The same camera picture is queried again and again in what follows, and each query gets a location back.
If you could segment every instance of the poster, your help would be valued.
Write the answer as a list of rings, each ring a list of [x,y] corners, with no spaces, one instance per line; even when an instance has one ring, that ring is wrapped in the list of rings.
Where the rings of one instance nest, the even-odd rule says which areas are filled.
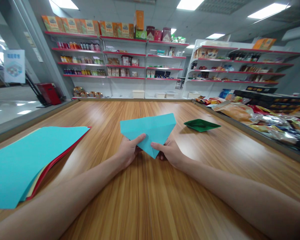
[[[4,81],[7,83],[26,83],[24,50],[4,51]]]

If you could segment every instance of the wooden table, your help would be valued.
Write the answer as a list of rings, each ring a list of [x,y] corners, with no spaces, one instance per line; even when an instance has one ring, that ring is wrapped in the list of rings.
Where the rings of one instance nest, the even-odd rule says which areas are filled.
[[[187,156],[269,185],[300,202],[300,163],[190,102],[81,101],[1,143],[0,148],[39,127],[92,126],[75,149],[51,169],[39,196],[112,156],[121,141],[120,120],[171,112],[177,121],[171,136]],[[197,118],[222,127],[198,133],[183,125]],[[0,210],[0,221],[14,211]],[[61,239],[266,237],[167,161],[140,153],[88,204]]]

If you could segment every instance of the white box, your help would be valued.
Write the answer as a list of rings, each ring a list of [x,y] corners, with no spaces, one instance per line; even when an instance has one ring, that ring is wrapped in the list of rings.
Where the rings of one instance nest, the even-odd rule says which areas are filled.
[[[132,90],[133,98],[144,98],[143,90]]]
[[[189,92],[188,98],[194,99],[194,98],[200,97],[200,95],[201,95],[201,94],[198,93],[198,92],[196,92],[196,91],[194,91],[194,92]]]
[[[166,93],[164,93],[164,92],[158,92],[156,94],[157,98],[164,98],[165,95],[166,95]]]
[[[167,91],[166,98],[174,98],[174,95],[178,94],[176,91]]]

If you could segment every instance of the white shelving unit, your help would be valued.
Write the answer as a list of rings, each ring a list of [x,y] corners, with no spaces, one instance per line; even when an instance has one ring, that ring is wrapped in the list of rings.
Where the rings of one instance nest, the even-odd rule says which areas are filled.
[[[186,75],[186,81],[184,83],[182,98],[188,99],[189,91],[197,91],[206,98],[218,97],[223,89],[246,89],[248,84],[250,85],[268,85],[275,86],[279,83],[280,78],[285,74],[282,71],[288,67],[292,67],[293,64],[288,63],[291,59],[300,56],[300,52],[285,51],[285,47],[272,46],[271,50],[259,50],[252,49],[254,44],[249,43],[237,43],[237,42],[223,42],[227,46],[207,46],[206,40],[197,39],[195,47],[192,51],[191,60],[189,62],[188,72]],[[229,59],[209,59],[209,58],[194,58],[195,51],[200,48],[215,48],[218,49],[217,57],[228,57],[230,53],[243,52],[243,53],[255,53],[261,54],[258,62],[248,61],[234,61]],[[277,57],[284,58],[283,63],[266,62],[266,59],[276,59]],[[197,63],[196,69],[191,69],[192,63]],[[211,70],[212,67],[219,67],[224,65],[231,65],[234,71],[215,71]],[[256,66],[256,67],[267,67],[272,68],[271,73],[257,73],[257,72],[241,72],[239,69],[242,65]],[[205,66],[206,70],[200,70],[200,66]],[[199,80],[189,79],[195,78],[198,74],[203,72],[209,73],[209,78],[216,76],[218,78],[229,78],[231,81],[220,81],[220,80]],[[251,82],[247,81],[250,75],[260,74],[263,76],[263,81],[271,79],[270,82]]]
[[[94,75],[73,75],[64,74],[63,76],[70,77],[74,86],[80,86],[85,91],[102,92],[104,96],[117,99],[133,98],[133,90],[144,90],[146,99],[156,99],[157,92],[166,92],[175,90],[176,81],[180,71],[183,71],[186,57],[182,57],[182,53],[188,44],[170,43],[162,41],[147,41],[141,39],[115,38],[105,36],[93,36],[84,34],[68,34],[45,32],[51,35],[55,42],[87,42],[98,43],[102,48],[101,51],[79,50],[79,49],[62,49],[52,48],[52,50],[62,53],[66,56],[82,56],[89,58],[99,58],[104,60],[104,64],[85,64],[85,63],[66,63],[57,62],[61,67],[76,70],[98,70],[103,69],[106,76]],[[170,51],[170,47],[175,48],[175,56],[157,55],[157,50],[164,50],[166,55]],[[115,52],[116,50],[125,50],[127,53]],[[139,59],[139,66],[124,66],[121,56],[131,56]],[[110,65],[108,59],[117,58],[120,65]],[[130,77],[109,76],[107,68],[124,68],[129,70]],[[147,78],[147,70],[169,71],[170,77],[174,79],[164,78]],[[138,77],[132,77],[132,71],[138,73]]]

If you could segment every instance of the paper airplane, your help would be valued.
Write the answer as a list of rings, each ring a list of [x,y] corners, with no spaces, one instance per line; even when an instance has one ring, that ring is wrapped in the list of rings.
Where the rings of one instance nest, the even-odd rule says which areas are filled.
[[[156,158],[159,151],[151,147],[151,142],[164,144],[175,125],[176,119],[173,113],[120,121],[121,133],[128,139],[135,139],[142,133],[147,135],[137,146],[152,158]]]

